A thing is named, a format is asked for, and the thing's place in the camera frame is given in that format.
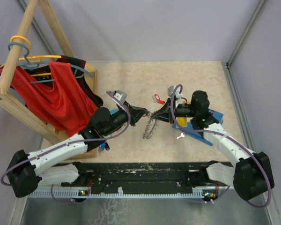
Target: gray wall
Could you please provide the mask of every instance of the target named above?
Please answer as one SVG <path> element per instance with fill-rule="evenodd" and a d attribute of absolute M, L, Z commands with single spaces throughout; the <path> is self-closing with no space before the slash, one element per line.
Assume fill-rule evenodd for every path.
<path fill-rule="evenodd" d="M 15 0 L 0 0 L 0 64 L 6 60 L 9 39 L 16 34 L 22 16 L 23 13 Z M 33 32 L 30 31 L 28 39 L 32 41 L 34 55 L 45 53 Z M 39 135 L 0 108 L 0 177 L 16 151 L 21 149 L 37 150 L 40 140 Z M 0 183 L 0 225 L 6 224 L 14 200 L 15 195 L 12 188 Z"/>
<path fill-rule="evenodd" d="M 51 0 L 87 61 L 228 61 L 259 0 Z M 40 11 L 40 27 L 56 40 Z"/>
<path fill-rule="evenodd" d="M 268 1 L 232 71 L 257 151 L 271 159 L 281 201 L 281 0 Z"/>

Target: robotic arm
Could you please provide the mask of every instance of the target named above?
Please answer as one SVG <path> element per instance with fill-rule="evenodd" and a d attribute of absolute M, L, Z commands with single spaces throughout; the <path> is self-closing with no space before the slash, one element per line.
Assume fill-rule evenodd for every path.
<path fill-rule="evenodd" d="M 126 102 L 126 96 L 119 90 L 113 92 L 112 97 L 117 102 L 119 110 L 111 115 L 107 108 L 98 108 L 91 116 L 89 124 L 67 140 L 28 154 L 24 150 L 16 152 L 6 171 L 15 196 L 20 198 L 29 195 L 38 186 L 63 182 L 83 184 L 86 179 L 86 171 L 80 163 L 65 166 L 54 165 L 98 147 L 110 139 L 104 137 L 119 130 L 128 121 L 131 126 L 135 126 L 136 122 L 148 111 L 145 108 L 130 105 Z M 3 178 L 4 176 L 1 178 L 1 182 L 6 184 Z"/>
<path fill-rule="evenodd" d="M 244 146 L 239 147 L 239 143 L 222 127 L 217 119 L 209 113 L 209 100 L 204 91 L 195 91 L 192 95 L 191 103 L 179 104 L 181 91 L 171 86 L 168 95 L 174 102 L 175 117 L 192 117 L 193 128 L 206 140 L 210 141 L 217 149 L 223 153 L 231 162 L 232 167 L 225 166 L 216 161 L 211 161 L 202 166 L 200 170 L 200 180 L 206 184 L 212 181 L 220 181 L 226 185 L 234 187 L 238 195 L 248 201 L 268 190 L 266 179 L 262 171 L 256 165 L 254 159 L 243 151 L 252 154 L 261 164 L 268 177 L 270 188 L 274 188 L 274 179 L 268 156 L 264 152 L 256 153 Z M 165 105 L 152 115 L 153 119 L 174 123 L 176 118 L 171 113 L 171 98 L 168 98 Z"/>

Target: red shirt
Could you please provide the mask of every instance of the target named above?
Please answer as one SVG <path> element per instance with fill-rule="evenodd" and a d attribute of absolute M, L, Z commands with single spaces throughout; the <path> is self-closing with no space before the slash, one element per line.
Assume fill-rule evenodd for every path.
<path fill-rule="evenodd" d="M 30 83 L 36 79 L 21 67 L 16 68 L 11 85 L 39 119 L 72 136 L 87 126 L 97 106 L 79 86 L 69 63 L 50 61 L 49 67 L 53 87 Z"/>

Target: wooden clothes rack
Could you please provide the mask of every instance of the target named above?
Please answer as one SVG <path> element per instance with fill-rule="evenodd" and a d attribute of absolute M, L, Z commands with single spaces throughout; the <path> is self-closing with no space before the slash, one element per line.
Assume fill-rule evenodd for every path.
<path fill-rule="evenodd" d="M 55 12 L 49 0 L 30 0 L 25 13 L 23 15 L 17 35 L 26 37 L 29 31 L 35 10 L 37 6 L 40 7 L 46 21 L 48 22 L 58 44 L 61 47 L 64 55 L 74 57 L 73 50 L 67 40 L 65 33 L 56 17 Z M 15 38 L 15 42 L 24 44 L 24 40 Z M 14 45 L 6 59 L 5 66 L 0 75 L 0 106 L 3 107 L 10 114 L 22 121 L 28 127 L 40 134 L 52 144 L 57 144 L 68 138 L 64 131 L 53 130 L 34 115 L 28 108 L 26 108 L 19 100 L 9 93 L 9 88 L 15 73 L 18 60 L 22 52 L 22 46 Z M 91 72 L 93 78 L 85 76 L 89 87 L 96 93 L 97 89 L 97 71 Z M 77 155 L 71 159 L 89 158 L 96 155 L 96 150 Z"/>

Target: chain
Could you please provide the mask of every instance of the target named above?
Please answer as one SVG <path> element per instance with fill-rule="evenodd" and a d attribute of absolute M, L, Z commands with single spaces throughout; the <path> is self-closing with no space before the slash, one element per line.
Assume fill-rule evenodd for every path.
<path fill-rule="evenodd" d="M 150 139 L 152 137 L 152 135 L 154 134 L 154 131 L 156 130 L 156 127 L 158 126 L 158 120 L 155 120 L 154 123 L 153 123 L 154 119 L 152 119 L 152 117 L 151 117 L 151 115 L 154 114 L 154 113 L 148 112 L 148 114 L 147 114 L 147 116 L 150 117 L 150 119 L 149 119 L 149 121 L 146 125 L 144 133 L 142 134 L 143 139 Z"/>

